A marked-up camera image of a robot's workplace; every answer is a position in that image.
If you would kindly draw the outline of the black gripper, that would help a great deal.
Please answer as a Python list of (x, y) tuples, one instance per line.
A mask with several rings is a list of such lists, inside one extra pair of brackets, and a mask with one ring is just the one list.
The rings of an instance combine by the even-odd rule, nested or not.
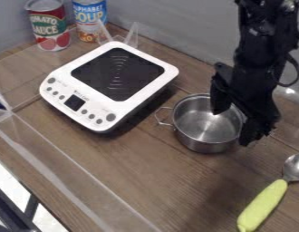
[(238, 142), (246, 147), (275, 128), (279, 112), (273, 91), (281, 76), (281, 58), (274, 54), (234, 50), (233, 65), (214, 64), (210, 86), (213, 114), (234, 105), (246, 117)]

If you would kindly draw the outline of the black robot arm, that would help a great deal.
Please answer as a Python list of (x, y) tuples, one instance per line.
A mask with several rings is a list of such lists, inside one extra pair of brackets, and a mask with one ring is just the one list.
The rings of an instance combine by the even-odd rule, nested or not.
[(282, 82), (285, 65), (299, 62), (290, 51), (299, 48), (299, 0), (234, 0), (238, 7), (239, 44), (233, 64), (217, 63), (210, 85), (211, 112), (231, 106), (245, 116), (238, 142), (246, 146), (275, 128), (279, 113), (271, 98)]

